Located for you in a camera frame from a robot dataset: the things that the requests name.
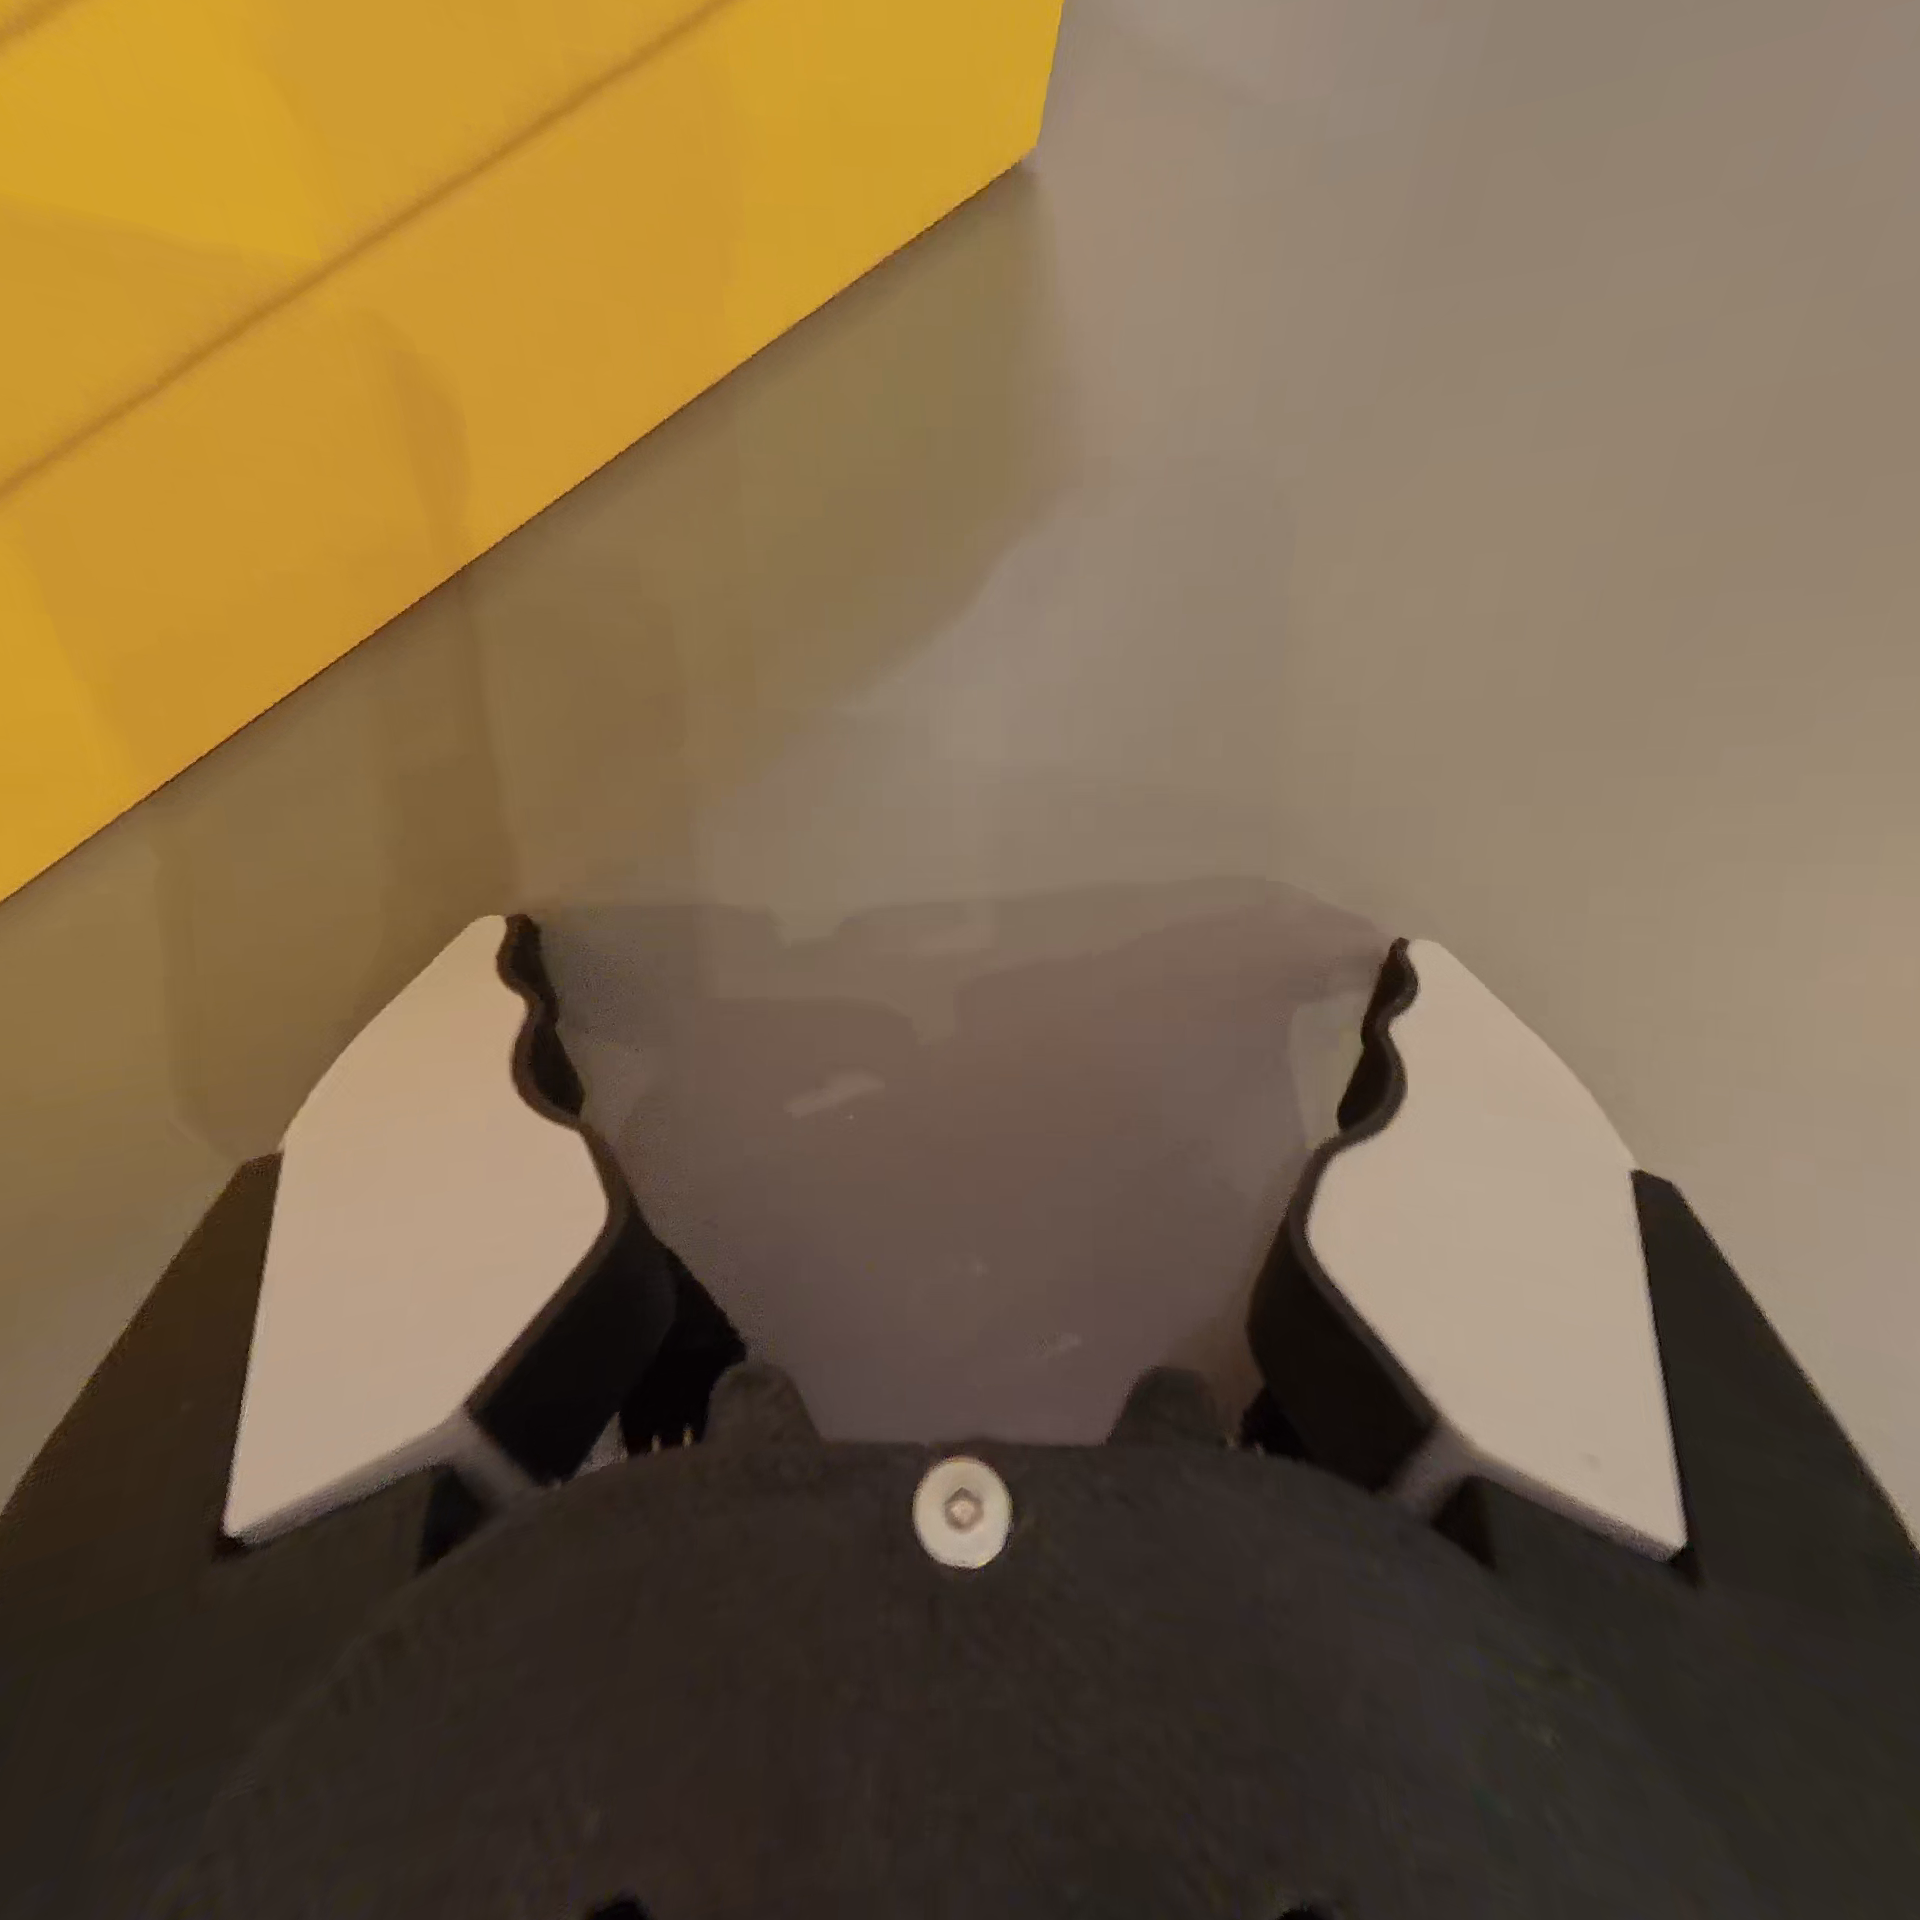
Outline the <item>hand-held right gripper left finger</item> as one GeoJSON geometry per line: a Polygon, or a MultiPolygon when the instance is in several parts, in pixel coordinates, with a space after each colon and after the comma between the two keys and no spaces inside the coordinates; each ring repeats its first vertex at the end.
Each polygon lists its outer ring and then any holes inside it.
{"type": "Polygon", "coordinates": [[[279,1140],[224,1536],[421,1473],[485,1510],[580,1471],[660,1359],[675,1263],[585,1118],[539,927],[466,927],[279,1140]]]}

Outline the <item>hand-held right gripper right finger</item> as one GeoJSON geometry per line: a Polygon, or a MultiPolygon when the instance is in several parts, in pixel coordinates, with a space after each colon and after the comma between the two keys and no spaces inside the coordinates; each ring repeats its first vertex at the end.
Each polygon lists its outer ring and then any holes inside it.
{"type": "Polygon", "coordinates": [[[1396,940],[1248,1305],[1248,1442],[1436,1520],[1490,1481],[1669,1564],[1690,1543],[1635,1193],[1570,1067],[1396,940]]]}

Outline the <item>yellow plastic box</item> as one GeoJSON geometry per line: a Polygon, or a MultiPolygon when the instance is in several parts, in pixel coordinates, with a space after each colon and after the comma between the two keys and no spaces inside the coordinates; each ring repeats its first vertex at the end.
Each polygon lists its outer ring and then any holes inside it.
{"type": "Polygon", "coordinates": [[[1040,142],[1060,6],[5,6],[5,895],[1040,142]]]}

